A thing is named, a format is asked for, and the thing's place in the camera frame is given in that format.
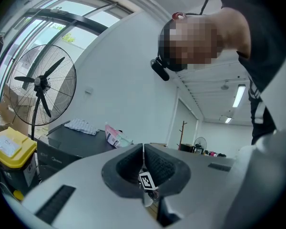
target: person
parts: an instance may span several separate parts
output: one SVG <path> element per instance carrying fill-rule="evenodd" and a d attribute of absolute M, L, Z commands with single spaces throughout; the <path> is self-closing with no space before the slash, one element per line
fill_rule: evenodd
<path fill-rule="evenodd" d="M 239 62 L 250 75 L 252 144 L 255 144 L 259 137 L 276 129 L 260 94 L 286 57 L 286 28 L 267 0 L 221 2 L 222 9 L 217 13 L 173 20 L 165 45 L 176 64 L 208 64 L 223 50 L 236 50 Z"/>

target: plastic bag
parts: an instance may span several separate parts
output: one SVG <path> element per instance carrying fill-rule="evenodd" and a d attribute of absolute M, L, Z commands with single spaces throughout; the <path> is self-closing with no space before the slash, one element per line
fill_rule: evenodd
<path fill-rule="evenodd" d="M 122 132 L 113 129 L 110 125 L 105 125 L 105 134 L 106 140 L 112 146 L 119 147 L 127 147 L 133 144 L 133 141 L 127 138 Z"/>

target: red object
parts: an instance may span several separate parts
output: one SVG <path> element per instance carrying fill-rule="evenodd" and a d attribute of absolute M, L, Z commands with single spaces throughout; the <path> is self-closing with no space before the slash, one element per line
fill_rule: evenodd
<path fill-rule="evenodd" d="M 179 16 L 182 16 L 182 17 L 185 18 L 185 17 L 186 17 L 186 14 L 185 14 L 185 13 L 182 13 L 182 12 L 173 13 L 172 19 L 173 19 L 174 21 L 179 20 Z"/>

